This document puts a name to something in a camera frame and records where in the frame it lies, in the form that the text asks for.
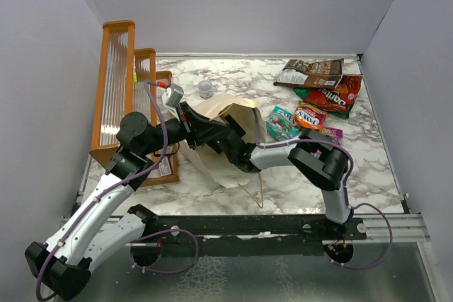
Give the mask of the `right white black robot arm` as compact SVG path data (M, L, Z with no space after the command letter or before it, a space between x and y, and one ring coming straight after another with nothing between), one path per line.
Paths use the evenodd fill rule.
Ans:
M228 162L245 173L294 166L322 192L326 233L341 239L350 232L353 211L346 183L354 162L342 146L312 129L287 141L251 143L243 140L245 131L232 117L215 124L217 134L207 142L209 147L224 154Z

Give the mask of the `brown snack packet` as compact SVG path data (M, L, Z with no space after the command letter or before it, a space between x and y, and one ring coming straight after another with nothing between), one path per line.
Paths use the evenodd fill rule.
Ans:
M274 86L334 89L343 79L343 59L306 62L291 59L278 74Z

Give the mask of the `green crisps bag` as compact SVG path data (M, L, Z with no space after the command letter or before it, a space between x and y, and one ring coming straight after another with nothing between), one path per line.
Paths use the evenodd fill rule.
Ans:
M349 118L357 97L352 93L352 100L349 100L349 93L342 94L323 88L296 88L294 92L305 103L312 104L328 114L342 119Z

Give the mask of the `red snack packet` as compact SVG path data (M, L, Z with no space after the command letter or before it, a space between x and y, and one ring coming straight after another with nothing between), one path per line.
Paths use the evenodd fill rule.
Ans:
M314 88L304 102L326 112L346 113L354 104L362 85L362 75L344 75L334 89Z

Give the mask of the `magenta snack packet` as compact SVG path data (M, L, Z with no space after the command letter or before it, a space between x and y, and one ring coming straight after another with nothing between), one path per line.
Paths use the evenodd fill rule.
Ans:
M337 145L342 145L343 130L334 127L322 127L314 139L321 140L322 138L326 138Z

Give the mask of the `teal snack packet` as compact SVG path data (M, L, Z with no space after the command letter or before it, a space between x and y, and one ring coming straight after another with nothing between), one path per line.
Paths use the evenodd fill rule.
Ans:
M279 106L273 108L265 125L268 134L278 141L294 138L301 129L293 114Z

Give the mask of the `orange snack packet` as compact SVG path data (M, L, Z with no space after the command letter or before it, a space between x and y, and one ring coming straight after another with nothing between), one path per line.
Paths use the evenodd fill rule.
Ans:
M294 111L295 121L303 128L321 130L328 117L328 113L316 106L299 101Z

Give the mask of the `beige paper bag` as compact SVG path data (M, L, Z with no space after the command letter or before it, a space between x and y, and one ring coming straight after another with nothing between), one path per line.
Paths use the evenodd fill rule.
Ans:
M257 102L229 94L216 95L194 108L167 95L162 100L171 115L184 124L185 157L222 187L240 187L263 208L262 177L258 178L259 198L246 188L258 171L250 161L251 152L255 144L265 140Z

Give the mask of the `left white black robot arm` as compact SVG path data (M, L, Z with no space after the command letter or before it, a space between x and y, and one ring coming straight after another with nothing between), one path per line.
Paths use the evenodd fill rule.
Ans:
M158 166L149 154L181 141L202 146L218 139L227 127L200 115L187 103L178 106L175 118L156 126L140 112L125 115L117 133L120 146L88 199L53 236L44 243L33 242L25 250L37 279L37 300L49 301L55 296L72 300L98 266L122 246L136 239L146 242L156 235L156 224L135 213L126 214L105 231L101 229Z

